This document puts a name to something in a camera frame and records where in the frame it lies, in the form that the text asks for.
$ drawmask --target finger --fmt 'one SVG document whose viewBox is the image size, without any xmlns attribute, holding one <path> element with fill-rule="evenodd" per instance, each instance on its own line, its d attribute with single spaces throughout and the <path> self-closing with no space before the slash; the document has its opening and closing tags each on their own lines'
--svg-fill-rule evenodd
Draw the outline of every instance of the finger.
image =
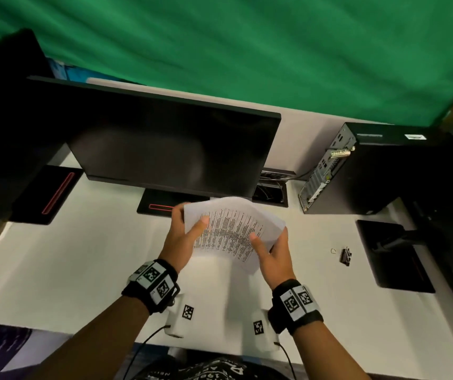
<svg viewBox="0 0 453 380">
<path fill-rule="evenodd" d="M 265 244 L 263 243 L 263 241 L 261 241 L 261 239 L 258 236 L 255 235 L 254 232 L 251 232 L 249 234 L 249 241 L 251 242 L 251 245 L 253 246 L 253 249 L 258 255 L 260 261 L 269 256 L 267 248 L 265 248 Z"/>
<path fill-rule="evenodd" d="M 274 246 L 270 250 L 274 256 L 277 256 L 280 251 L 287 251 L 288 249 L 288 228 L 284 228 L 278 239 L 275 241 Z"/>
<path fill-rule="evenodd" d="M 207 228 L 207 225 L 209 225 L 209 217 L 202 216 L 200 220 L 198 220 L 197 223 L 189 230 L 186 237 L 188 237 L 192 242 L 195 242 L 195 240 L 198 239 L 198 237 Z"/>
<path fill-rule="evenodd" d="M 181 203 L 175 205 L 172 209 L 172 225 L 184 225 L 184 206 L 189 203 Z"/>
</svg>

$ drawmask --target person's left hand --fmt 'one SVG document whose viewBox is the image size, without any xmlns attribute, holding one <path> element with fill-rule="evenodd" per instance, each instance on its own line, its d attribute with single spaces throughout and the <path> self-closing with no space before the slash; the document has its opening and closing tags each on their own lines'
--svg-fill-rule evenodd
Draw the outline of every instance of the person's left hand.
<svg viewBox="0 0 453 380">
<path fill-rule="evenodd" d="M 188 233 L 184 233 L 184 205 L 182 203 L 172 210 L 172 224 L 166 236 L 159 258 L 172 265 L 179 273 L 188 263 L 193 253 L 195 240 L 209 225 L 209 217 L 203 216 Z"/>
</svg>

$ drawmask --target paper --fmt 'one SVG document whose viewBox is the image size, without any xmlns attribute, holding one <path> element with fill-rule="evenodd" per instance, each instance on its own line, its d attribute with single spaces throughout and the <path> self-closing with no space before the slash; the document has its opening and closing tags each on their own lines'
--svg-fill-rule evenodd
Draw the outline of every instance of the paper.
<svg viewBox="0 0 453 380">
<path fill-rule="evenodd" d="M 257 208 L 245 198 L 225 197 L 184 206 L 184 229 L 188 232 L 200 217 L 208 215 L 209 225 L 193 245 L 193 254 L 229 257 L 248 273 L 260 264 L 249 242 L 249 234 L 261 238 L 269 251 L 285 227 L 272 213 Z"/>
</svg>

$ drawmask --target person's hand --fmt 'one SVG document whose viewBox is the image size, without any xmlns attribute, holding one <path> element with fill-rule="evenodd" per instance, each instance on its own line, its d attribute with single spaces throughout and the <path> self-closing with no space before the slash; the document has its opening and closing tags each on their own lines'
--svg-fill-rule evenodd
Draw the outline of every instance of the person's hand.
<svg viewBox="0 0 453 380">
<path fill-rule="evenodd" d="M 254 233 L 249 235 L 251 245 L 260 259 L 260 270 L 270 289 L 289 279 L 296 279 L 291 264 L 290 248 L 288 247 L 288 229 L 283 232 L 268 253 L 267 248 Z"/>
<path fill-rule="evenodd" d="M 184 205 L 172 210 L 172 224 L 166 236 L 159 258 L 172 265 L 179 273 L 188 263 L 193 253 L 193 244 L 209 225 L 209 217 L 203 216 L 188 233 L 184 233 Z"/>
</svg>

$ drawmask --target wristband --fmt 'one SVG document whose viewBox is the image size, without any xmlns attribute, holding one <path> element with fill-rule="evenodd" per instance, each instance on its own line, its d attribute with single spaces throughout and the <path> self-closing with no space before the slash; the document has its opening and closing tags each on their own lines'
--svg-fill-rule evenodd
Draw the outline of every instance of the wristband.
<svg viewBox="0 0 453 380">
<path fill-rule="evenodd" d="M 163 312 L 180 292 L 177 271 L 167 261 L 146 262 L 128 278 L 122 295 L 142 301 L 149 314 Z"/>
<path fill-rule="evenodd" d="M 268 320 L 276 333 L 286 328 L 291 335 L 298 327 L 323 321 L 318 304 L 309 290 L 297 280 L 287 280 L 272 291 L 272 308 Z"/>
</svg>

